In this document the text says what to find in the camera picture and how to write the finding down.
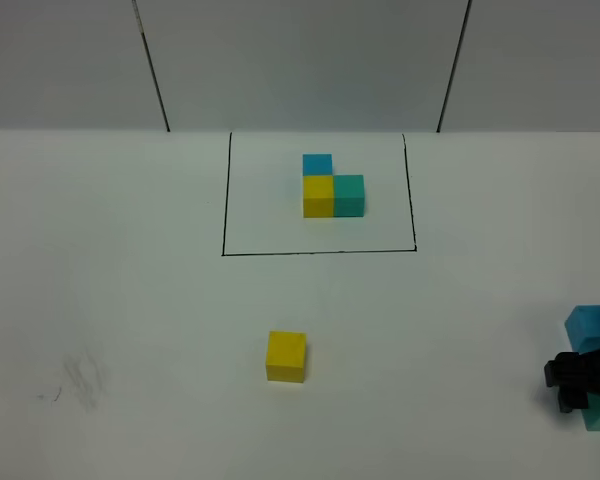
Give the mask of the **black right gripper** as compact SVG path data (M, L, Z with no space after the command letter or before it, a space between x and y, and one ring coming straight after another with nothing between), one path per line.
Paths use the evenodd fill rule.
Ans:
M586 374L579 357L577 352L560 352L544 366L546 386L556 390L561 413L587 410L588 394L600 396L600 349L582 354Z

